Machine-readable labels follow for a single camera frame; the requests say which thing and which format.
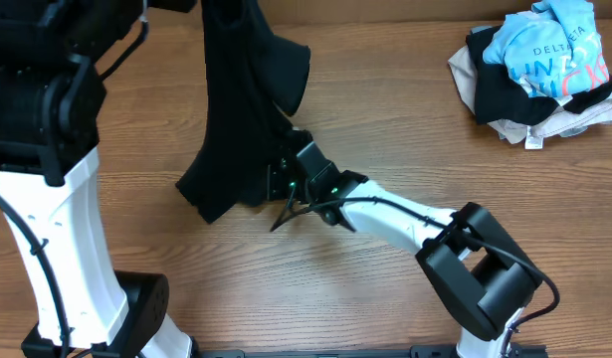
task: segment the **black garment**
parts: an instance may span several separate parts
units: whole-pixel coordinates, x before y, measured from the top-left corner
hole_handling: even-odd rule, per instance
[[[516,123],[537,125],[551,116],[559,107],[551,97],[529,98],[524,89],[512,81],[505,65],[488,65],[483,52],[491,43],[498,27],[483,30],[467,37],[472,62],[478,70],[474,110],[476,122],[486,124],[498,119],[510,119]],[[564,109],[580,114],[588,107],[606,99],[612,92],[612,76],[608,83],[573,95]]]
[[[257,0],[202,0],[208,122],[204,144],[177,183],[208,223],[237,201],[260,205],[264,174],[293,126],[309,48],[276,37]]]

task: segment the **wooden table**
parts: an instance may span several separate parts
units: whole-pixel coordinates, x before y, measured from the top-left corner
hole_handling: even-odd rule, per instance
[[[282,203],[238,206],[211,226],[202,221],[174,187],[204,135],[201,25],[160,12],[151,21],[149,41],[107,81],[99,117],[102,219],[115,268],[164,272],[171,316],[204,349],[457,341],[458,325],[414,258],[378,238],[331,229],[314,216],[270,234]],[[547,139],[541,151],[474,125],[447,60],[477,25],[277,28],[312,48],[294,124],[309,129],[341,169],[398,194],[491,209],[562,293],[559,309],[526,324],[515,340],[546,344],[552,357],[612,357],[612,125]],[[612,73],[612,20],[599,29]],[[110,51],[101,69],[125,46]],[[550,300],[542,288],[529,309]],[[22,356],[17,347],[36,319],[0,216],[0,357]]]

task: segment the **blue cloth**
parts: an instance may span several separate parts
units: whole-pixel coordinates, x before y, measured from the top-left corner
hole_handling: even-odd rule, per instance
[[[529,97],[562,97],[608,82],[600,39],[593,4],[544,0],[531,11],[507,15],[483,60],[506,65]]]

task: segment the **stack of clothing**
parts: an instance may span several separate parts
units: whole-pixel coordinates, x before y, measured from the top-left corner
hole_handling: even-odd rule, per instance
[[[544,0],[479,27],[450,60],[461,99],[511,144],[540,145],[612,123],[612,76],[602,56],[593,4]]]

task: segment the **white clothing tag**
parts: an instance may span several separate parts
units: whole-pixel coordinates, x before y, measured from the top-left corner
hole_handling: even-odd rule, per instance
[[[544,138],[534,137],[531,132],[531,127],[526,128],[526,140],[524,141],[524,149],[538,150],[544,147]]]
[[[565,104],[571,102],[573,100],[573,96],[572,95],[566,95],[564,97],[558,97],[555,100],[557,100],[557,103],[560,106],[564,106]]]

